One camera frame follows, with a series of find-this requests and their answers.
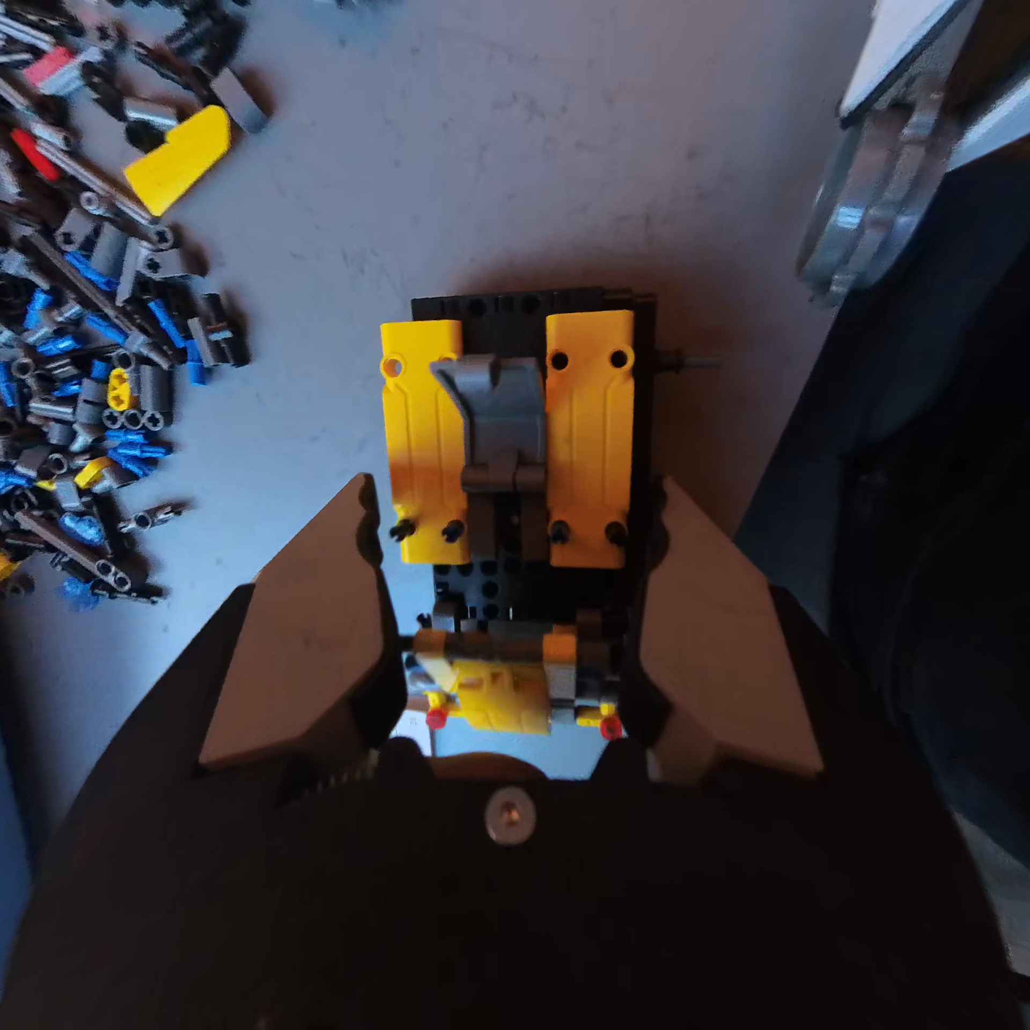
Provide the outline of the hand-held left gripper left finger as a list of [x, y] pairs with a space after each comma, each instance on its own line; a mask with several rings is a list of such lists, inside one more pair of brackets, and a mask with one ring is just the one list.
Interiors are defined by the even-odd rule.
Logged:
[[403, 673], [379, 516], [360, 473], [258, 573], [201, 766], [299, 756], [343, 768], [393, 729]]

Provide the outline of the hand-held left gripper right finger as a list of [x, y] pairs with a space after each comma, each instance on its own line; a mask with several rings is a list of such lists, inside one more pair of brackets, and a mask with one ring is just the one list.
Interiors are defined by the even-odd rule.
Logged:
[[668, 713], [652, 779], [695, 785], [728, 760], [814, 779], [823, 757], [766, 577], [671, 477], [638, 658]]

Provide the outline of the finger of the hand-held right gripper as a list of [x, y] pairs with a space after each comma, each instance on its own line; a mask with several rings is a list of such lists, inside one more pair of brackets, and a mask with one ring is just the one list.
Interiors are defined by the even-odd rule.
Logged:
[[838, 124], [864, 117], [909, 75], [929, 71], [945, 83], [984, 3], [876, 1], [869, 32], [842, 101]]
[[1028, 135], [1029, 73], [1017, 72], [968, 110], [946, 103], [945, 173], [1008, 148]]

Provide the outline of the dark grey toy wheel rim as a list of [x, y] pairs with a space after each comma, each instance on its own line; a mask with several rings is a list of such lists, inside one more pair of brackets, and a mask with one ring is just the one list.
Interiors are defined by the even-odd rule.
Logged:
[[796, 260], [814, 301], [838, 307], [888, 274], [936, 196], [959, 136], [937, 90], [871, 110], [847, 128]]

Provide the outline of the yellow black toy brick car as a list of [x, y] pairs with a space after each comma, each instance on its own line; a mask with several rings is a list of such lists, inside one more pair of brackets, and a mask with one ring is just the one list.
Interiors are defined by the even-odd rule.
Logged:
[[431, 730], [625, 736], [654, 380], [720, 365], [660, 348], [655, 311], [633, 290], [474, 293], [381, 327], [389, 535], [433, 588], [401, 648]]

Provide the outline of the grey desk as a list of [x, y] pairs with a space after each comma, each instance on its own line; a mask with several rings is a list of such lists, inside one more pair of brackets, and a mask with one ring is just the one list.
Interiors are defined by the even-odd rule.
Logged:
[[734, 533], [831, 313], [794, 277], [873, 2], [254, 2], [240, 68], [272, 108], [175, 208], [252, 362], [184, 385], [131, 509], [169, 597], [73, 612], [43, 562], [4, 608], [12, 762], [35, 833], [238, 584], [352, 475], [388, 503], [382, 322], [413, 298], [653, 291], [654, 460]]

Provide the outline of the person's dark trousers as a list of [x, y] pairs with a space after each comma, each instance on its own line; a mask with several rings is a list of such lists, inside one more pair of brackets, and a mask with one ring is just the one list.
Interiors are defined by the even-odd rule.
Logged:
[[946, 806], [1028, 867], [1028, 142], [949, 174], [843, 303], [737, 542]]

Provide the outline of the pile of small toy bricks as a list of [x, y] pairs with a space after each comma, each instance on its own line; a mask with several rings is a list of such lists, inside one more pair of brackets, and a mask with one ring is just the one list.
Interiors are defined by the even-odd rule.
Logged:
[[[124, 514], [119, 494], [172, 454], [179, 380], [251, 354], [167, 218], [220, 162], [160, 217], [122, 176], [219, 106], [247, 3], [82, 6], [1, 5], [1, 562], [2, 599], [33, 591], [38, 558], [88, 610], [163, 598], [137, 537], [187, 506]], [[230, 123], [232, 148], [247, 134]]]

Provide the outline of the yellow curved toy panel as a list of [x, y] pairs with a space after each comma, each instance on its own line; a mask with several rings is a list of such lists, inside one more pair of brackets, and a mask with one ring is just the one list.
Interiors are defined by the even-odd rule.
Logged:
[[164, 215], [229, 153], [230, 117], [224, 107], [208, 105], [165, 135], [154, 150], [122, 169], [122, 176], [143, 208]]

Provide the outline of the grey curved toy piece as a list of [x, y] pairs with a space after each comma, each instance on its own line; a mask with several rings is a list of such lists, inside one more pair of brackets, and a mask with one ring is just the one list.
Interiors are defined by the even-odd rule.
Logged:
[[230, 67], [225, 67], [210, 82], [210, 90], [230, 119], [244, 133], [256, 135], [264, 131], [269, 115], [258, 106], [251, 93], [241, 83]]

